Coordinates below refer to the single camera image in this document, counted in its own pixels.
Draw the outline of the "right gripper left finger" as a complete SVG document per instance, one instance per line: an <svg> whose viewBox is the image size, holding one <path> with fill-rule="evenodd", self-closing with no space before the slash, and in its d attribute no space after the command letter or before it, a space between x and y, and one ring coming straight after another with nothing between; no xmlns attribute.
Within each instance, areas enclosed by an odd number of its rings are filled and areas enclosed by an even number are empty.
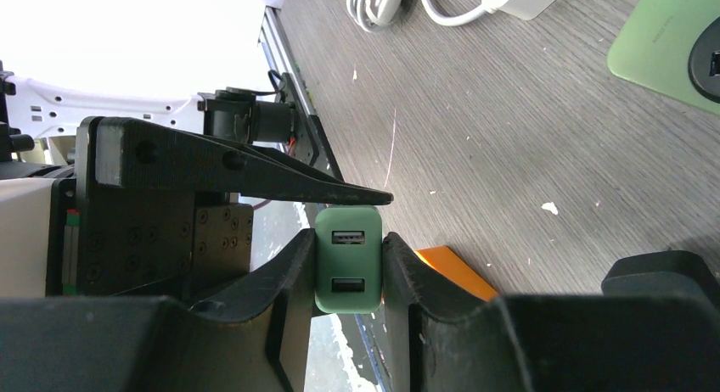
<svg viewBox="0 0 720 392"><path fill-rule="evenodd" d="M315 234L187 306L168 297L1 304L4 391L301 391Z"/></svg>

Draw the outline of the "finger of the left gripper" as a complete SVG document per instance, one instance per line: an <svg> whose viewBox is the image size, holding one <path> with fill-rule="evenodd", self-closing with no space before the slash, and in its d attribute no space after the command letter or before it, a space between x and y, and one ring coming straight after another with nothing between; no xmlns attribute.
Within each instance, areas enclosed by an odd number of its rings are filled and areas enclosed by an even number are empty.
<svg viewBox="0 0 720 392"><path fill-rule="evenodd" d="M95 179L115 188L240 193L340 205L388 205L391 193L343 182L276 149L144 120L94 121Z"/></svg>
<svg viewBox="0 0 720 392"><path fill-rule="evenodd" d="M601 283L604 295L718 295L719 282L703 258L687 250L664 250L617 260Z"/></svg>

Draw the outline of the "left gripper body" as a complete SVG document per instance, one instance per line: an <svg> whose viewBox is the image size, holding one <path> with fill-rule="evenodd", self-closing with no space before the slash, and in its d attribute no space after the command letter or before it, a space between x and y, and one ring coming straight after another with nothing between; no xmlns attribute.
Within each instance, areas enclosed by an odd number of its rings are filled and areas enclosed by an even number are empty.
<svg viewBox="0 0 720 392"><path fill-rule="evenodd" d="M55 175L46 295L193 298L250 270L254 212L228 192L115 188L95 179L94 121Z"/></svg>

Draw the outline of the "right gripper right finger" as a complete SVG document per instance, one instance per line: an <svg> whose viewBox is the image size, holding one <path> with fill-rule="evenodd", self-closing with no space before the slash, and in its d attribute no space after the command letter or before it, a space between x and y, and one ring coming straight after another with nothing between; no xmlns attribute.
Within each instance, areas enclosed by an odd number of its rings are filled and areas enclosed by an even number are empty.
<svg viewBox="0 0 720 392"><path fill-rule="evenodd" d="M383 242L395 391L716 391L719 294L476 298Z"/></svg>

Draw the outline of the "orange power strip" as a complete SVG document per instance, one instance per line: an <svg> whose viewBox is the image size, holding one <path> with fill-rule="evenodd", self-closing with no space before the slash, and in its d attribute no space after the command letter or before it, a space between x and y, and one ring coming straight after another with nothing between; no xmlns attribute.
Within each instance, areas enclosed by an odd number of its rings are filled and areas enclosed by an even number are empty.
<svg viewBox="0 0 720 392"><path fill-rule="evenodd" d="M441 245L416 249L414 253L427 266L476 298L489 302L499 296L499 292L467 265L450 247Z"/></svg>

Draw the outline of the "green adapter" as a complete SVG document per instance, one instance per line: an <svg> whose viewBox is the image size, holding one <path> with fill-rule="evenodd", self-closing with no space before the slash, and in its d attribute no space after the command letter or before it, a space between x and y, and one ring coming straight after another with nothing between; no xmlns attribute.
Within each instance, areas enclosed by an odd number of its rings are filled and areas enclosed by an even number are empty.
<svg viewBox="0 0 720 392"><path fill-rule="evenodd" d="M315 300L329 314L368 314L382 299L382 219L373 206L335 206L315 221Z"/></svg>

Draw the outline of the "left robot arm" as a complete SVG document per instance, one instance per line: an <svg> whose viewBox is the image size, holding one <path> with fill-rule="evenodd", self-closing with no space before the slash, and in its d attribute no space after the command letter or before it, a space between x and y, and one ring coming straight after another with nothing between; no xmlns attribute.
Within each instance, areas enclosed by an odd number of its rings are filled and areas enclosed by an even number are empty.
<svg viewBox="0 0 720 392"><path fill-rule="evenodd" d="M324 312L390 298L380 218L390 193L346 182L287 73L270 92L182 100L92 95L1 74L1 301L173 297L263 305L290 280L251 271L248 205L317 203L307 285Z"/></svg>

